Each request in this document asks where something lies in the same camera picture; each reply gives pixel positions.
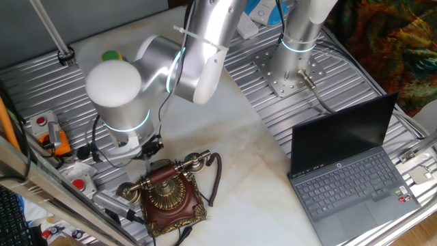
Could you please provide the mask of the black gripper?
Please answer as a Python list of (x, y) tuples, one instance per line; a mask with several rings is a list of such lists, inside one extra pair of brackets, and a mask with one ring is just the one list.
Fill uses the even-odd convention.
[(147, 161), (151, 159), (156, 153), (164, 148), (161, 134), (154, 135), (149, 141), (147, 141), (141, 148), (138, 155), (139, 159)]

